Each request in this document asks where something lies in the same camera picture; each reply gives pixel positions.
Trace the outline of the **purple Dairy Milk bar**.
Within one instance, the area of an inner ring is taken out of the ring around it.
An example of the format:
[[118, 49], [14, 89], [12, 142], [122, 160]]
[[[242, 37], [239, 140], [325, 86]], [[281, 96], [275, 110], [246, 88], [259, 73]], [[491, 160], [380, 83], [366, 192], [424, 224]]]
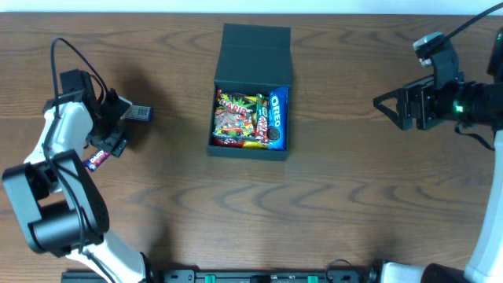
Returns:
[[89, 171], [96, 171], [108, 158], [110, 157], [110, 153], [100, 149], [96, 151], [93, 155], [83, 161], [83, 165]]

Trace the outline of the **small blue silver box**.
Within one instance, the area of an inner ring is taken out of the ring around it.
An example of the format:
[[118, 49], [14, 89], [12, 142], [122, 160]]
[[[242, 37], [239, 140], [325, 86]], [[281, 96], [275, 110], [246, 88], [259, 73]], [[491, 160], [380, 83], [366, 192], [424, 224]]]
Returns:
[[141, 105], [132, 105], [120, 119], [150, 122], [153, 116], [153, 108]]

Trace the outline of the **red Hacks candy bag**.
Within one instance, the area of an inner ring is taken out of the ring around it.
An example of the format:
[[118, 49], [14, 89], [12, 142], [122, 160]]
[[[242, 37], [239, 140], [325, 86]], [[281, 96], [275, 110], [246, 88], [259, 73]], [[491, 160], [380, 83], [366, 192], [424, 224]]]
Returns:
[[219, 138], [214, 137], [214, 145], [221, 147], [231, 147], [241, 149], [244, 145], [243, 140], [237, 140], [235, 138]]

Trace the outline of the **blue Oreo cookie pack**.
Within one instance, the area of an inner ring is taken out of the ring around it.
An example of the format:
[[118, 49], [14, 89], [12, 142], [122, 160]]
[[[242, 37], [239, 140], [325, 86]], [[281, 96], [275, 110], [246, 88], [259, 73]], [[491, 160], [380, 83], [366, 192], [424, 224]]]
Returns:
[[270, 150], [286, 149], [288, 122], [288, 92], [287, 86], [278, 87], [269, 92], [268, 138]]

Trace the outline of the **black Haribo candy bag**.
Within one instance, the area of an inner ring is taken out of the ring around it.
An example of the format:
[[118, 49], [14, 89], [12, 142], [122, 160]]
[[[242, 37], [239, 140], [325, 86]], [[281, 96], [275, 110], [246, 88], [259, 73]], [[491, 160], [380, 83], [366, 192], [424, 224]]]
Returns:
[[218, 90], [213, 136], [237, 141], [255, 139], [257, 99], [240, 93]]

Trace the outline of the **red green KitKat bar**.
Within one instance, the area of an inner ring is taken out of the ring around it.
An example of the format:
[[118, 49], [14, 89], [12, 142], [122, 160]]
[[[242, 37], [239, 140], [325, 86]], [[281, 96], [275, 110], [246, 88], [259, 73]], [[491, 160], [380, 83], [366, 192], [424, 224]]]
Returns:
[[268, 138], [268, 98], [262, 94], [256, 95], [256, 127], [255, 140], [267, 144]]

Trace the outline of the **yellow Hacks candy bag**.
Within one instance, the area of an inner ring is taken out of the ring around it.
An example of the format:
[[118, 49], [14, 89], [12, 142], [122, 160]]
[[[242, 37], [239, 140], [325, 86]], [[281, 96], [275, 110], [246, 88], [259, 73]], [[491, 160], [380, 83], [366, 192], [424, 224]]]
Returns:
[[263, 144], [263, 143], [257, 142], [254, 138], [254, 141], [246, 141], [244, 143], [243, 147], [246, 149], [268, 149], [268, 143]]

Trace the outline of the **black gift box with lid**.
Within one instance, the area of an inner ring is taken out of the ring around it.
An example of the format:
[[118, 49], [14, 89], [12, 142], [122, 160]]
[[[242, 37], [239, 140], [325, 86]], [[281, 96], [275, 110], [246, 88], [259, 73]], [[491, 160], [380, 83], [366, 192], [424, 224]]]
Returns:
[[[289, 110], [292, 88], [291, 30], [243, 24], [225, 24], [222, 45], [215, 70], [213, 105], [207, 152], [211, 156], [224, 156], [254, 160], [283, 161], [288, 157]], [[271, 90], [287, 86], [288, 122], [286, 149], [246, 149], [214, 145], [214, 111], [218, 90], [256, 97], [268, 97]]]

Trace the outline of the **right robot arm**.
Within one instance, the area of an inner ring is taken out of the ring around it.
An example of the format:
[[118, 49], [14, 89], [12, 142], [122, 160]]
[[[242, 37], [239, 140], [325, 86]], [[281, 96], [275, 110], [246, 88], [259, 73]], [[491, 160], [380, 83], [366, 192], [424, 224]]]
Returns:
[[430, 130], [452, 122], [454, 132], [475, 139], [491, 158], [480, 225], [462, 268], [441, 263], [383, 262], [378, 282], [500, 282], [502, 280], [502, 50], [495, 39], [488, 74], [492, 82], [468, 81], [457, 52], [441, 32], [413, 44], [418, 61], [432, 73], [375, 97], [373, 106], [401, 130]]

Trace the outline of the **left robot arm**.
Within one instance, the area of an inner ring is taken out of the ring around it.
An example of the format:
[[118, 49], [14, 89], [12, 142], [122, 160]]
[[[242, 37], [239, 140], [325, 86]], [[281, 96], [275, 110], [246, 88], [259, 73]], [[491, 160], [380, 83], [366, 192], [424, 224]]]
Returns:
[[81, 160], [89, 135], [131, 106], [113, 90], [103, 98], [73, 90], [47, 101], [36, 147], [2, 175], [28, 247], [78, 261], [107, 282], [153, 280], [145, 255], [110, 230], [104, 199]]

